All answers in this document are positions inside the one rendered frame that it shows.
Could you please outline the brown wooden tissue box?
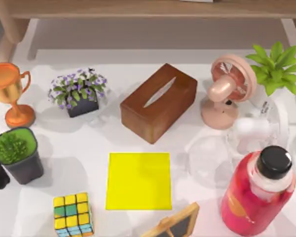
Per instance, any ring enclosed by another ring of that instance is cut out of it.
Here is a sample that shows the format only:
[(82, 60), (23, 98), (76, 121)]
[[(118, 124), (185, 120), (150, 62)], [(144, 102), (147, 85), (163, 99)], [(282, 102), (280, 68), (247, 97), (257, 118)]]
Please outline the brown wooden tissue box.
[(121, 122), (154, 144), (193, 104), (198, 82), (164, 64), (120, 104)]

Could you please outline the flat yellow square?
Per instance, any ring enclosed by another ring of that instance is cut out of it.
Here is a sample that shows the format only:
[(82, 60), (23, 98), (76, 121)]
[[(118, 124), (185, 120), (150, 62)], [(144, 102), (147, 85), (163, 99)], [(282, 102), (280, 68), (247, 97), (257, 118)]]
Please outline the flat yellow square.
[(171, 210), (169, 153), (111, 153), (107, 210)]

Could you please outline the purple flower plant pot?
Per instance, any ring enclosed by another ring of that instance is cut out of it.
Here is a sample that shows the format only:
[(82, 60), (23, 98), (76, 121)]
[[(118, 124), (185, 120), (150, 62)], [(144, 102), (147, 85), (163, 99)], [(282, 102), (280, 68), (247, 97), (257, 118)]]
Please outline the purple flower plant pot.
[(52, 80), (48, 98), (75, 118), (100, 109), (100, 101), (107, 98), (107, 82), (94, 68), (78, 69)]

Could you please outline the pink desk fan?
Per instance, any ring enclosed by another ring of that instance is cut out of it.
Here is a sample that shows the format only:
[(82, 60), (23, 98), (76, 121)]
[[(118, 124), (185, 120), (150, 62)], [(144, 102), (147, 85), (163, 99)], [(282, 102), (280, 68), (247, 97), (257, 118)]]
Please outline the pink desk fan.
[(201, 105), (201, 116), (208, 127), (225, 130), (238, 118), (237, 103), (254, 95), (256, 74), (245, 59), (227, 54), (212, 63), (211, 75), (213, 84), (207, 90), (208, 99)]

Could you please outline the white desk fan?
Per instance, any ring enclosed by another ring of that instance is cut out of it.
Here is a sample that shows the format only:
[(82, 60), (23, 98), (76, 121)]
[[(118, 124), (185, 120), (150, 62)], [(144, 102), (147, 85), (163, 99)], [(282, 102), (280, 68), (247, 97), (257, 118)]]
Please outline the white desk fan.
[(265, 102), (259, 113), (236, 120), (226, 136), (226, 146), (231, 157), (242, 159), (245, 155), (276, 145), (287, 148), (289, 121), (285, 105), (279, 100)]

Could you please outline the wooden framed blackboard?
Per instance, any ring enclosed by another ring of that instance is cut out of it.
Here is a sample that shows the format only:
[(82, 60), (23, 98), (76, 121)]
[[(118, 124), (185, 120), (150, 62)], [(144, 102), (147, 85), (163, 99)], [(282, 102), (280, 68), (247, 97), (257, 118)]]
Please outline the wooden framed blackboard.
[(140, 237), (189, 237), (193, 233), (198, 212), (199, 205), (194, 202), (178, 213), (163, 218)]

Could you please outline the wooden shelf furniture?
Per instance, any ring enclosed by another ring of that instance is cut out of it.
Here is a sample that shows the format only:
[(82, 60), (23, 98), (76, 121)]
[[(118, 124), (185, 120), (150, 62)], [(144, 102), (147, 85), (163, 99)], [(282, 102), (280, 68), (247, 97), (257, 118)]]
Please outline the wooden shelf furniture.
[(296, 44), (296, 0), (0, 0), (0, 61), (201, 63)]

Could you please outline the colourful puzzle cube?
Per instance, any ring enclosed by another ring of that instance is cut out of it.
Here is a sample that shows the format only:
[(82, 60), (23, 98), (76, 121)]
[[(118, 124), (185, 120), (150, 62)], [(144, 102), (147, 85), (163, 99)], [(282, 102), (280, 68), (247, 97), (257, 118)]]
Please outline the colourful puzzle cube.
[(53, 199), (54, 229), (57, 237), (89, 237), (94, 235), (88, 193)]

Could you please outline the red bottle black cap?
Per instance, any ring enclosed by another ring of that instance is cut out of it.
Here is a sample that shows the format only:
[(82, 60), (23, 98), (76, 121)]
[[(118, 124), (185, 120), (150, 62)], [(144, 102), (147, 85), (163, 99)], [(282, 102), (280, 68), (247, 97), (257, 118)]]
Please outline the red bottle black cap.
[(238, 163), (222, 198), (225, 225), (245, 237), (265, 231), (295, 190), (292, 166), (290, 153), (280, 146), (247, 154)]

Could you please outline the green plant grey pot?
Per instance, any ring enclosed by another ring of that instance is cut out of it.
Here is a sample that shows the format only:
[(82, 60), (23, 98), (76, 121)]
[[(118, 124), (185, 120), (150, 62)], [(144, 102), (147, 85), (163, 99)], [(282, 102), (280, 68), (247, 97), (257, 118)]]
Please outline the green plant grey pot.
[(25, 185), (44, 174), (37, 139), (31, 129), (17, 127), (0, 134), (0, 162)]

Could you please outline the green leafy plant white pot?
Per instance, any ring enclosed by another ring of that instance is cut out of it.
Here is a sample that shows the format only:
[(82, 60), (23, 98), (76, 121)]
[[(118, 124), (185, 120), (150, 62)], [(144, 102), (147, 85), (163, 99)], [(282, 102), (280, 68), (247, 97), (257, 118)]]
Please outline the green leafy plant white pot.
[(296, 96), (296, 45), (283, 48), (277, 41), (268, 54), (257, 44), (253, 45), (254, 54), (246, 55), (254, 61), (251, 68), (255, 72), (257, 88), (250, 99), (254, 109), (253, 116), (264, 116), (274, 108), (274, 101), (282, 99), (284, 90)]

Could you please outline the orange gold trophy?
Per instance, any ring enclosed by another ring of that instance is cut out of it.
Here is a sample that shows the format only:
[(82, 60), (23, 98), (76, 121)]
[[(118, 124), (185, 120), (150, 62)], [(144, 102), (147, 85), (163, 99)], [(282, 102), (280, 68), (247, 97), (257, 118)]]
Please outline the orange gold trophy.
[(35, 121), (35, 112), (29, 105), (19, 105), (18, 100), (31, 84), (29, 71), (23, 73), (12, 63), (0, 63), (0, 102), (10, 104), (5, 114), (8, 127), (29, 127)]

